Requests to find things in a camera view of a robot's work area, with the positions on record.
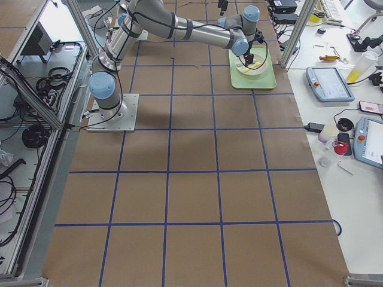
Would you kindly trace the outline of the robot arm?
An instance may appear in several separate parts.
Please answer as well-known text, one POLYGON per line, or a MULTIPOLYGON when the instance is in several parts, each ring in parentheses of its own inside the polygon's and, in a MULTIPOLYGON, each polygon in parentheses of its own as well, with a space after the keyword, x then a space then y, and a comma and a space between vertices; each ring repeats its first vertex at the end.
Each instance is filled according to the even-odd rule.
POLYGON ((224 13, 227 11, 228 7, 228 0, 219 0, 217 7, 220 9, 220 15, 223 16, 224 13))
POLYGON ((92 63, 88 86, 102 121, 114 121, 127 110, 118 73, 126 52, 142 31, 164 39, 213 45, 231 50, 238 57, 247 56, 254 41, 263 41, 257 28, 259 14, 257 7, 249 5, 241 14, 223 16, 217 24, 203 24, 178 17, 162 1, 130 1, 114 38, 92 63))

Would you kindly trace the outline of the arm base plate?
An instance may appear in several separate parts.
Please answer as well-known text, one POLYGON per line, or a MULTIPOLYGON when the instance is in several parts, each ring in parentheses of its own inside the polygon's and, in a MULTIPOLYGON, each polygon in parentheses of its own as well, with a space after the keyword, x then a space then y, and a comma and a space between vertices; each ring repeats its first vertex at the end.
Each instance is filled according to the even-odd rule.
POLYGON ((134 132, 136 116, 139 104, 139 94, 124 93, 122 106, 117 105, 114 109, 100 109, 96 100, 93 101, 92 109, 96 112, 89 115, 86 130, 88 132, 134 132))

